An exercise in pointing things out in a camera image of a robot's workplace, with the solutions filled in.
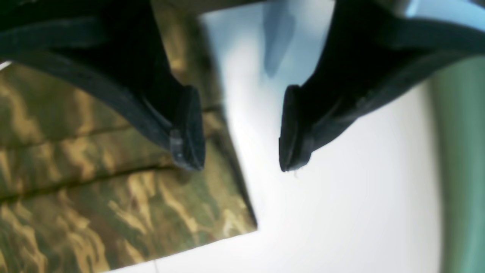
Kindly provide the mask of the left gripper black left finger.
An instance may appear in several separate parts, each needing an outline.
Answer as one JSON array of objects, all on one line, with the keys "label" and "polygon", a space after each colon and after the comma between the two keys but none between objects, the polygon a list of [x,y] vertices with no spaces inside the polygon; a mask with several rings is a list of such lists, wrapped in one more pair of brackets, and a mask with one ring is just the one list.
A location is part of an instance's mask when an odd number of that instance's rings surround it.
[{"label": "left gripper black left finger", "polygon": [[2,58],[98,98],[177,166],[204,168],[200,96],[171,73],[149,0],[2,0],[0,43]]}]

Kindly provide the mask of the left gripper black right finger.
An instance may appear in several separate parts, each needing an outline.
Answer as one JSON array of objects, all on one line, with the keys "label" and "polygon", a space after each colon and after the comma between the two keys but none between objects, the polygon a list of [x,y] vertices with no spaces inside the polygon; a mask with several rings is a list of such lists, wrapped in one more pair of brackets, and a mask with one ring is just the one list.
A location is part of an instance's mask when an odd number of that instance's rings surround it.
[{"label": "left gripper black right finger", "polygon": [[484,54],[483,0],[337,0],[321,57],[289,85],[279,137],[282,171],[360,117],[450,64]]}]

